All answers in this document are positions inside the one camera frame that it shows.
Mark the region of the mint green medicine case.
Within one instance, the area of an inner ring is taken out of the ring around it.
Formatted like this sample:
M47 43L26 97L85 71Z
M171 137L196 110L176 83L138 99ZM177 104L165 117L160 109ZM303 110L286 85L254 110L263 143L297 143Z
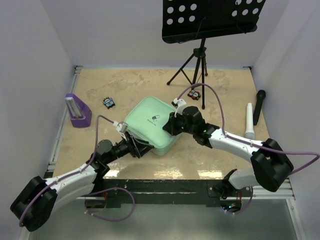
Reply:
M173 106L154 97L147 96L127 115L124 122L128 131L139 141L144 140L153 146L151 152L157 156L165 155L181 137L172 136L163 130L168 122Z

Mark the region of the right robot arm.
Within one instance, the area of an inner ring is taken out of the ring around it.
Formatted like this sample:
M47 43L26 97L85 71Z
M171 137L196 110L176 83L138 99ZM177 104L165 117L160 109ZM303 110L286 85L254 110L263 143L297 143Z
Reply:
M226 151L251 163L250 168L233 169L223 178L221 189L230 197L254 186L276 192L294 170L275 140L250 140L224 132L219 126L207 123L195 106L186 107L182 113L171 112L162 129L171 136L190 134L202 146Z

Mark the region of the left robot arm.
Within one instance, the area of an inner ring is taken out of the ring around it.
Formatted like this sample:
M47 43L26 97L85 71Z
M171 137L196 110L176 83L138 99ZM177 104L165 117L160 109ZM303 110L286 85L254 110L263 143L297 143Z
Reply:
M57 177L33 177L10 210L18 218L20 227L36 231L64 204L89 194L99 196L104 190L102 181L110 170L110 163L125 155L141 158L153 148L148 141L136 139L128 132L118 143L108 139L96 141L90 159L75 170Z

